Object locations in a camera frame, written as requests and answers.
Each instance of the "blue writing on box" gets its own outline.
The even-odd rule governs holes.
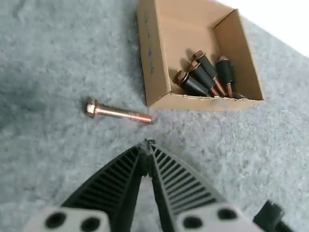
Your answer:
[[[150,64],[150,73],[153,74],[155,71],[154,67],[154,57],[153,57],[153,50],[152,50],[152,44],[151,44],[151,35],[150,35],[150,30],[149,30],[149,17],[148,13],[145,12],[144,15],[144,20],[145,20],[145,25],[146,25],[146,33],[147,33],[147,38],[148,38],[148,60]]]

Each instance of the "open cardboard box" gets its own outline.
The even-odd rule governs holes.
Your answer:
[[[264,99],[237,9],[211,0],[140,0],[137,13],[148,107],[236,111]],[[198,50],[213,65],[220,54],[229,57],[234,91],[247,99],[186,95],[173,79]]]

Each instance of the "carpet floor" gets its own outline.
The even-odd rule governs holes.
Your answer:
[[[0,231],[20,231],[96,170],[148,139],[206,176],[252,218],[267,199],[309,231],[309,59],[243,19],[265,102],[237,113],[148,110],[135,0],[2,0]],[[153,125],[81,111],[88,96]],[[133,232],[159,232],[149,178]]]

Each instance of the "mounting hole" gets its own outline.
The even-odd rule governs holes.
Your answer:
[[[82,222],[81,229],[84,232],[95,231],[100,226],[100,219],[97,217],[89,217]]]
[[[183,220],[183,226],[186,229],[198,229],[203,226],[203,222],[199,217],[189,216]]]
[[[218,217],[221,220],[232,220],[237,218],[237,214],[234,210],[225,208],[218,211]]]
[[[61,226],[66,220],[66,215],[61,212],[56,212],[50,215],[45,221],[45,226],[49,229],[55,229]]]

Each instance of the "white wall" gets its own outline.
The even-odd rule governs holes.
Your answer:
[[[309,1],[218,0],[309,57]]]

